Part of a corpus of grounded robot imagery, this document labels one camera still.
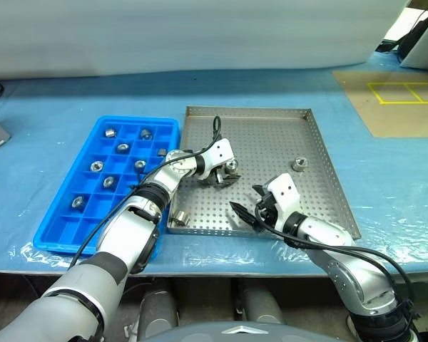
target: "blue plastic tray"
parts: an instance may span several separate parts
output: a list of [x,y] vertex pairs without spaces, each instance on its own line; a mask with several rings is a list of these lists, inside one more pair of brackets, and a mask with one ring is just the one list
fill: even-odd
[[[114,138],[105,136],[108,128],[116,131]],[[151,132],[151,140],[140,138],[142,129]],[[116,147],[121,143],[130,146],[128,153],[117,152]],[[178,147],[179,125],[176,120],[121,116],[98,119],[36,231],[34,246],[50,252],[75,254],[92,229],[131,191],[130,186],[138,184],[133,166],[135,161],[146,161],[143,172],[146,175],[163,161],[163,157],[157,156],[159,149],[170,151]],[[90,171],[91,163],[97,160],[103,162],[103,169]],[[108,176],[114,176],[116,183],[105,189],[103,181]],[[85,205],[83,209],[73,209],[71,203],[80,195]],[[165,231],[166,217],[168,210],[160,222],[161,234]],[[84,256],[95,252],[100,233],[101,229],[84,249]],[[158,253],[158,248],[159,243],[153,256]]]

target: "robotic arm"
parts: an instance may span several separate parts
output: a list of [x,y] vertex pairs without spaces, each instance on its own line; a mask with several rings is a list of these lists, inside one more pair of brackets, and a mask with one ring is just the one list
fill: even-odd
[[289,246],[305,250],[331,278],[361,341],[417,341],[408,307],[398,300],[383,271],[364,259],[323,248],[353,247],[355,243],[346,229],[301,213],[300,194],[288,173],[253,189],[262,197],[255,215],[231,202],[233,210],[257,232],[266,228]]
[[121,300],[127,276],[143,271],[158,238],[157,225],[184,177],[231,184],[237,166],[220,127],[208,148],[174,150],[108,220],[96,253],[70,268],[40,299],[0,331],[0,341],[101,341]]

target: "stainless steel tray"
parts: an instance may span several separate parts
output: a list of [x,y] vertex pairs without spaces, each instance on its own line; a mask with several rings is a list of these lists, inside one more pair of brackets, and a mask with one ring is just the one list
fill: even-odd
[[[190,221],[180,227],[168,220],[170,232],[273,238],[267,232],[255,233],[238,219],[229,201],[252,211],[259,198],[252,185],[289,172],[301,194],[304,214],[343,226],[355,239],[361,237],[310,109],[187,107],[183,149],[199,150],[210,142],[215,115],[222,118],[222,135],[230,140],[241,178],[223,189],[184,179],[170,213],[183,210]],[[290,167],[297,156],[307,158],[304,172]]]

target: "white backdrop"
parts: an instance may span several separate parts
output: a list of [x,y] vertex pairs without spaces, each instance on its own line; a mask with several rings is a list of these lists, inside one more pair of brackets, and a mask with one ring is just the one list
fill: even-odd
[[406,3],[0,0],[0,78],[360,63]]

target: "table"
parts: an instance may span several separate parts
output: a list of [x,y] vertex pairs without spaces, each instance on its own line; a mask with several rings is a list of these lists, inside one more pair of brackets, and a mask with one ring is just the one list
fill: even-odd
[[[393,55],[339,69],[401,71]],[[102,115],[176,118],[187,105],[311,108],[362,232],[360,246],[428,271],[428,138],[374,138],[334,69],[181,71],[6,81],[0,123],[0,272],[60,274],[70,258],[31,245],[68,169]],[[142,275],[324,274],[280,241],[165,234]]]

